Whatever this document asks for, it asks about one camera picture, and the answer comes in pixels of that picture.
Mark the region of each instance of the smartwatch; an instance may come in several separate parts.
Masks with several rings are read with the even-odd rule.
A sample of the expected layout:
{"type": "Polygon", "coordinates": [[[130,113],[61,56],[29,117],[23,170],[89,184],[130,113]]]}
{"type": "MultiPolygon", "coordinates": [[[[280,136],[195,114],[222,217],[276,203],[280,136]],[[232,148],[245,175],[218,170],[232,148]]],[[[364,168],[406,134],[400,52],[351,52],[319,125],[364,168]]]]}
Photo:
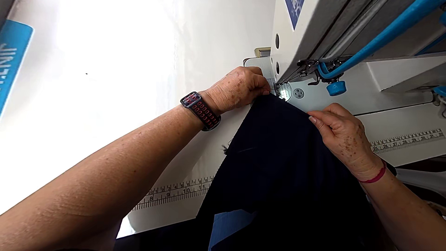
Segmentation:
{"type": "Polygon", "coordinates": [[[202,131],[208,132],[220,124],[221,116],[216,116],[203,98],[197,92],[191,92],[180,100],[181,104],[190,109],[204,124],[202,131]]]}

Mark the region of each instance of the measuring tape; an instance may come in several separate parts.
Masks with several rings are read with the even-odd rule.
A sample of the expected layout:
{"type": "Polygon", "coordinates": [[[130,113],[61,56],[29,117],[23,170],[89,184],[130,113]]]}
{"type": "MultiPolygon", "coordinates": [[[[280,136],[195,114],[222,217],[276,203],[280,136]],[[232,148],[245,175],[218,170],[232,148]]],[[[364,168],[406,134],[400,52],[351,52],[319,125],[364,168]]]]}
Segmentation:
{"type": "Polygon", "coordinates": [[[214,176],[153,188],[133,209],[140,210],[195,196],[206,195],[214,176]]]}
{"type": "MultiPolygon", "coordinates": [[[[375,154],[445,139],[440,128],[370,142],[375,154]]],[[[153,188],[132,211],[206,195],[214,176],[153,188]]]]}
{"type": "Polygon", "coordinates": [[[444,133],[440,128],[437,128],[373,141],[370,142],[370,148],[375,154],[380,154],[442,139],[445,139],[444,133]]]}

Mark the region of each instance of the fabric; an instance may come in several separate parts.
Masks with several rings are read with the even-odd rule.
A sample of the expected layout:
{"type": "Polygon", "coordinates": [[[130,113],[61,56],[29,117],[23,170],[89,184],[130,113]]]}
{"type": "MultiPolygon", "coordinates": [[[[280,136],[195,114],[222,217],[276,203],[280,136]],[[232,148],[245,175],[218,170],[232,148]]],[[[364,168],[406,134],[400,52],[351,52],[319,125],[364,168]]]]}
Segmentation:
{"type": "Polygon", "coordinates": [[[257,215],[212,251],[367,250],[373,242],[365,193],[298,108],[273,95],[259,97],[226,154],[196,218],[202,241],[209,243],[216,214],[257,215]]]}
{"type": "Polygon", "coordinates": [[[208,251],[211,251],[211,248],[221,240],[248,226],[256,215],[255,212],[248,213],[241,209],[216,214],[214,216],[214,224],[212,225],[208,251]]]}

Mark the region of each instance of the blue tube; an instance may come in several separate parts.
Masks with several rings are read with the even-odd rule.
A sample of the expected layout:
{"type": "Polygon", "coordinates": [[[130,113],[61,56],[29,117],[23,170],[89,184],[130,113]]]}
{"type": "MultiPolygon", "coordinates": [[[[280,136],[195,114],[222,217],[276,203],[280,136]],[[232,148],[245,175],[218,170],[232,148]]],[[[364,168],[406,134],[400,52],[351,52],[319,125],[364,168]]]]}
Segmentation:
{"type": "Polygon", "coordinates": [[[393,39],[403,34],[407,29],[414,26],[421,19],[429,15],[432,11],[442,5],[445,0],[415,0],[399,17],[397,17],[387,28],[385,28],[376,38],[370,41],[362,50],[341,66],[329,72],[325,63],[318,64],[321,77],[332,79],[346,70],[362,62],[368,56],[390,43],[393,39]]]}
{"type": "Polygon", "coordinates": [[[424,49],[422,49],[420,52],[418,52],[417,54],[415,54],[415,56],[419,56],[419,55],[423,55],[424,53],[426,53],[430,48],[434,47],[436,44],[438,44],[439,42],[443,41],[446,38],[446,33],[444,33],[443,35],[441,35],[439,38],[437,38],[435,41],[433,41],[432,43],[430,43],[428,46],[426,46],[424,49]]]}

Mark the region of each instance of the round hole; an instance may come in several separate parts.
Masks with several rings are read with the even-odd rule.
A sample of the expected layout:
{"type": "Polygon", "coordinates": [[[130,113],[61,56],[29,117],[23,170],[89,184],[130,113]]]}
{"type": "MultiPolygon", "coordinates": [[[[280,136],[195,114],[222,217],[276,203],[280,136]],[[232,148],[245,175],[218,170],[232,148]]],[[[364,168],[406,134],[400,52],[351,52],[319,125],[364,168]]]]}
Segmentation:
{"type": "Polygon", "coordinates": [[[276,34],[276,48],[279,49],[279,34],[276,34]]]}

